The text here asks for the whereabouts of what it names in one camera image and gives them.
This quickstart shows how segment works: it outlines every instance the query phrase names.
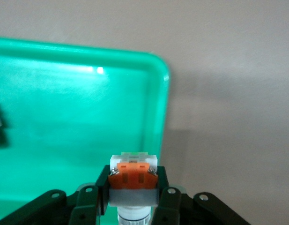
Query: orange plastic part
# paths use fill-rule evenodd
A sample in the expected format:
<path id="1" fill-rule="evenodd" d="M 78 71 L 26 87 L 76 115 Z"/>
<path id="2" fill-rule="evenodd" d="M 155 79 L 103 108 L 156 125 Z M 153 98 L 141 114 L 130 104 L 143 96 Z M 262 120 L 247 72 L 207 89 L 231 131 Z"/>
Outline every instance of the orange plastic part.
<path id="1" fill-rule="evenodd" d="M 109 175 L 113 189 L 154 189 L 158 175 L 148 172 L 149 163 L 117 163 L 119 173 Z"/>

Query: orange connector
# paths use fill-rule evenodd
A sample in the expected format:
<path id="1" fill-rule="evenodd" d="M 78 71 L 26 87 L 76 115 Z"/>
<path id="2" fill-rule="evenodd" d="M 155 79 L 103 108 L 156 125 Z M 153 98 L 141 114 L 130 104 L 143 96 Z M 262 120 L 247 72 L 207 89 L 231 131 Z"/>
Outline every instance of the orange connector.
<path id="1" fill-rule="evenodd" d="M 109 175 L 113 189 L 154 189 L 158 175 L 149 171 L 149 163 L 117 163 L 118 172 Z"/>

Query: green plastic tray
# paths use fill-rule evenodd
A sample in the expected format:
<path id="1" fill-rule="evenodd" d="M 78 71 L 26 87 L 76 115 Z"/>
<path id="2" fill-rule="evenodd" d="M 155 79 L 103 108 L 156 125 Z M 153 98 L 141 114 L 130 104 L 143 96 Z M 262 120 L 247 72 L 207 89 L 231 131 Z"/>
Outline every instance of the green plastic tray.
<path id="1" fill-rule="evenodd" d="M 159 156 L 168 88 L 149 53 L 0 38 L 0 219 L 47 190 L 95 182 L 112 154 Z M 102 224 L 116 223 L 107 214 Z"/>

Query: gray surface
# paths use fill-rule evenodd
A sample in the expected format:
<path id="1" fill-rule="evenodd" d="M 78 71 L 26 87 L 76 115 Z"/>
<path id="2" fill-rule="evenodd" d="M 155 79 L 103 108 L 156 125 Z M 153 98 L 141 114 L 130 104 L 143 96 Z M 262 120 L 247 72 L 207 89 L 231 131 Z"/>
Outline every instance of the gray surface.
<path id="1" fill-rule="evenodd" d="M 162 56 L 170 180 L 289 225 L 289 1 L 0 0 L 0 36 Z"/>

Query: gray table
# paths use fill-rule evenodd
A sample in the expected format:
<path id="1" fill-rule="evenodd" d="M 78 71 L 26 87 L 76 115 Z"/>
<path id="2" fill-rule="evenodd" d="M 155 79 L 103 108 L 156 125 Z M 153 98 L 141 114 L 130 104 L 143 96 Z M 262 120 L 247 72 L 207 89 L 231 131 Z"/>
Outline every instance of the gray table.
<path id="1" fill-rule="evenodd" d="M 0 0 L 0 36 L 162 56 L 170 181 L 289 225 L 289 1 Z"/>

